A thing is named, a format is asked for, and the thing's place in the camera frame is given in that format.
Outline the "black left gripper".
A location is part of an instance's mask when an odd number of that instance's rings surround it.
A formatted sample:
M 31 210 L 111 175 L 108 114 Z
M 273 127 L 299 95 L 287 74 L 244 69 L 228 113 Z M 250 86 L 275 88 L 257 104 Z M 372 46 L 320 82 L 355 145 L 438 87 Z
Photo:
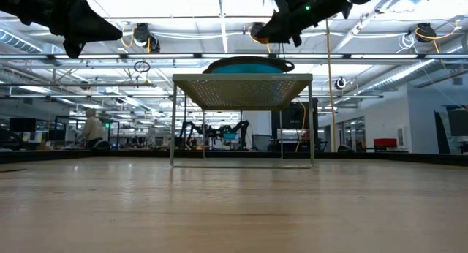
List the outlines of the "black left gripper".
M 86 0 L 1 0 L 1 11 L 27 26 L 37 23 L 63 36 L 70 58 L 78 58 L 86 43 L 122 38 L 121 30 L 93 11 Z

